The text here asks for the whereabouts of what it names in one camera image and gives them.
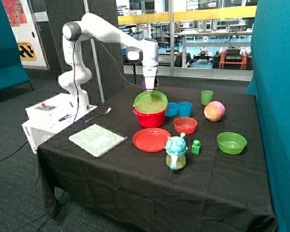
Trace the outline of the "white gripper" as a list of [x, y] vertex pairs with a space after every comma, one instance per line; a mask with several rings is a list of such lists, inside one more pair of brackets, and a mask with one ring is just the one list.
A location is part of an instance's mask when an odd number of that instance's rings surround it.
[[158, 85], [157, 80], [157, 72], [158, 67], [157, 66], [143, 66], [143, 76], [145, 81], [145, 88], [146, 91], [148, 91], [150, 94], [153, 93], [153, 90]]

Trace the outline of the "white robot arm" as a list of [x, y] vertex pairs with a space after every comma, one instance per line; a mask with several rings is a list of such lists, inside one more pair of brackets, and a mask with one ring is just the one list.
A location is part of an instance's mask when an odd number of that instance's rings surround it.
[[60, 86], [70, 93], [72, 106], [77, 112], [86, 112], [90, 108], [87, 92], [81, 88], [81, 85], [92, 77], [91, 71], [83, 62], [81, 49], [81, 42], [88, 39], [126, 45], [127, 59], [141, 62], [143, 65], [146, 90], [153, 92], [156, 88], [159, 57], [156, 40], [137, 40], [92, 13], [86, 13], [80, 21], [66, 23], [62, 32], [64, 60], [72, 70], [61, 74], [58, 81]]

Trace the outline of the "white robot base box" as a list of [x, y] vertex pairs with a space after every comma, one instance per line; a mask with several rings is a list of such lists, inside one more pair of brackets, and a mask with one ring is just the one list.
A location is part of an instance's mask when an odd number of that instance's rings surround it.
[[77, 103], [71, 94], [60, 93], [26, 108], [29, 119], [22, 128], [34, 154], [39, 145], [97, 108]]

